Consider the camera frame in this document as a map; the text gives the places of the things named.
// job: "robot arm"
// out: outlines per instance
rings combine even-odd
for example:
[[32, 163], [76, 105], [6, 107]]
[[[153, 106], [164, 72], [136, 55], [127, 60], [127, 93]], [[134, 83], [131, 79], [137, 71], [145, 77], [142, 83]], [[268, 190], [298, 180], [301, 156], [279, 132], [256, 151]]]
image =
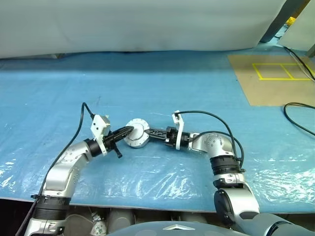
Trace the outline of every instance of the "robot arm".
[[132, 130], [128, 126], [111, 132], [108, 118], [95, 115], [91, 126], [94, 139], [70, 146], [49, 170], [42, 193], [32, 196], [37, 203], [24, 235], [61, 235], [81, 170], [101, 153], [114, 150], [121, 157], [116, 142]]
[[142, 119], [131, 120], [127, 125], [134, 126], [134, 130], [125, 138], [126, 143], [140, 148], [151, 138], [177, 150], [182, 148], [207, 153], [214, 174], [213, 184], [217, 188], [214, 195], [216, 211], [226, 226], [251, 236], [314, 235], [278, 216], [261, 214], [230, 139], [215, 132], [203, 135], [184, 132], [184, 121], [177, 112], [172, 117], [178, 129], [151, 129]]

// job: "table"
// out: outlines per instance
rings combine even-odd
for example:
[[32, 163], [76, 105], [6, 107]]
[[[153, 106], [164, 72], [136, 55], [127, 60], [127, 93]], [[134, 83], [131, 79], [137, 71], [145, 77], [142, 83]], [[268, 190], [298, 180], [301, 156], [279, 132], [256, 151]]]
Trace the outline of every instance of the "table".
[[[109, 115], [112, 130], [133, 118], [173, 126], [175, 110], [223, 118], [245, 150], [246, 177], [262, 212], [315, 211], [314, 138], [289, 123], [281, 107], [251, 107], [229, 54], [286, 55], [275, 42], [236, 52], [88, 53], [62, 59], [0, 60], [0, 197], [31, 201], [53, 159], [73, 136], [86, 102]], [[314, 112], [290, 108], [314, 128]], [[206, 115], [183, 115], [185, 130], [226, 131]], [[85, 116], [77, 142], [91, 138]], [[206, 155], [156, 142], [118, 144], [82, 171], [72, 204], [215, 211]]]

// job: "cardboard sheet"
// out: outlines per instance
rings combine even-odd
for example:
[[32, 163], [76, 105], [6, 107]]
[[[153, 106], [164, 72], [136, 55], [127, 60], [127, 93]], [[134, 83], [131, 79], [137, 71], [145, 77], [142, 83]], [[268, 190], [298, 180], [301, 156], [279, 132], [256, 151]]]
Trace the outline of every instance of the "cardboard sheet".
[[[251, 106], [281, 106], [292, 101], [315, 106], [315, 83], [291, 56], [228, 58]], [[307, 57], [302, 60], [314, 74], [314, 64]]]

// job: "black cable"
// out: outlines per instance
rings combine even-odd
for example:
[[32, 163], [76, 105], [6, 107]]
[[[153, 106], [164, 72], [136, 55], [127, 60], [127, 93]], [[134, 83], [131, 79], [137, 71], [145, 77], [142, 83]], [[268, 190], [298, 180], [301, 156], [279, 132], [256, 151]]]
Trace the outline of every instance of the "black cable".
[[233, 137], [232, 131], [231, 131], [230, 127], [228, 127], [227, 123], [226, 123], [223, 119], [221, 119], [220, 117], [218, 117], [218, 116], [215, 115], [215, 114], [212, 114], [212, 113], [210, 113], [210, 112], [204, 112], [204, 111], [182, 111], [182, 112], [175, 112], [175, 115], [177, 115], [177, 114], [186, 114], [186, 113], [200, 113], [200, 114], [206, 114], [206, 115], [212, 116], [212, 117], [214, 117], [214, 118], [217, 118], [219, 121], [221, 121], [221, 122], [225, 125], [225, 127], [226, 127], [226, 129], [227, 129], [227, 131], [228, 131], [228, 133], [229, 133], [229, 135], [230, 135], [230, 137], [231, 137], [231, 140], [232, 140], [232, 148], [233, 148], [233, 151], [234, 151], [234, 155], [235, 155], [235, 157], [237, 158], [237, 153], [236, 153], [236, 148], [235, 148], [235, 142], [234, 142], [234, 137]]
[[300, 102], [289, 102], [289, 103], [285, 104], [285, 106], [283, 107], [284, 116], [285, 116], [292, 124], [296, 125], [297, 127], [301, 128], [301, 129], [303, 129], [304, 131], [306, 131], [306, 132], [308, 132], [308, 133], [310, 133], [310, 134], [312, 134], [312, 135], [315, 136], [315, 133], [314, 133], [314, 132], [310, 131], [309, 129], [307, 129], [307, 128], [301, 126], [301, 125], [299, 125], [298, 123], [296, 123], [295, 121], [293, 121], [293, 120], [288, 116], [288, 114], [287, 114], [287, 112], [286, 112], [286, 108], [287, 108], [288, 106], [299, 106], [299, 107], [307, 107], [307, 108], [312, 108], [312, 109], [315, 109], [315, 107], [313, 107], [313, 106], [311, 106], [311, 105], [308, 105], [308, 104], [300, 103]]
[[[94, 118], [94, 114], [90, 111], [88, 105], [83, 102], [82, 103], [82, 106], [81, 106], [81, 115], [80, 115], [80, 122], [79, 122], [79, 126], [78, 126], [78, 129], [77, 131], [75, 132], [74, 136], [72, 137], [72, 139], [70, 140], [70, 142], [63, 148], [63, 150], [58, 154], [58, 156], [56, 157], [56, 159], [54, 160], [54, 162], [51, 164], [51, 166], [49, 167], [48, 171], [47, 171], [47, 174], [43, 180], [43, 183], [40, 187], [40, 190], [38, 192], [39, 195], [41, 195], [43, 189], [44, 189], [44, 185], [45, 185], [45, 182], [46, 182], [46, 178], [47, 178], [47, 175], [48, 175], [48, 172], [51, 170], [51, 168], [56, 164], [56, 162], [58, 161], [58, 159], [61, 157], [61, 155], [68, 149], [68, 147], [73, 143], [73, 141], [76, 139], [76, 137], [78, 136], [80, 130], [81, 130], [81, 127], [82, 127], [82, 123], [83, 123], [83, 117], [84, 117], [84, 107], [87, 109], [87, 111], [89, 112], [91, 118], [93, 117]], [[21, 226], [19, 227], [18, 231], [16, 232], [15, 236], [19, 236], [22, 232], [22, 230], [24, 229], [26, 223], [28, 222], [28, 220], [30, 219], [31, 217], [31, 214], [33, 213], [33, 210], [36, 206], [36, 203], [37, 203], [37, 199], [35, 199], [35, 201], [33, 202], [30, 210], [28, 211], [27, 215], [25, 216]]]
[[310, 74], [310, 76], [312, 77], [312, 79], [315, 81], [315, 77], [313, 75], [313, 73], [310, 71], [310, 69], [306, 66], [306, 64], [302, 61], [302, 59], [291, 49], [284, 47], [284, 49], [286, 49], [287, 51], [293, 53], [295, 55], [295, 57], [301, 62], [301, 64], [304, 66], [304, 68], [307, 70], [307, 72]]
[[[192, 141], [195, 141], [195, 140], [198, 139], [198, 138], [200, 138], [202, 135], [204, 135], [204, 134], [209, 134], [209, 133], [224, 134], [224, 135], [226, 135], [226, 136], [231, 137], [231, 135], [229, 135], [228, 133], [224, 133], [224, 132], [221, 132], [221, 131], [205, 131], [205, 132], [202, 132], [202, 133], [196, 135], [195, 137], [193, 137], [193, 139], [191, 140], [191, 142], [192, 142]], [[237, 145], [240, 147], [240, 150], [241, 150], [240, 167], [242, 167], [242, 166], [243, 166], [243, 163], [244, 163], [244, 149], [243, 149], [241, 143], [240, 143], [236, 138], [233, 137], [233, 139], [235, 140], [235, 142], [237, 143]]]

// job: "white fabric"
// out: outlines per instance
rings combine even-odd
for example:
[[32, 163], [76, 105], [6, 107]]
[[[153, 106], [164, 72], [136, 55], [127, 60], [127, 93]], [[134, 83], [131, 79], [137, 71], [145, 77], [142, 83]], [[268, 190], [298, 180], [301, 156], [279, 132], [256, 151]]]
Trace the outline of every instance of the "white fabric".
[[285, 0], [2, 0], [0, 58], [257, 45]]

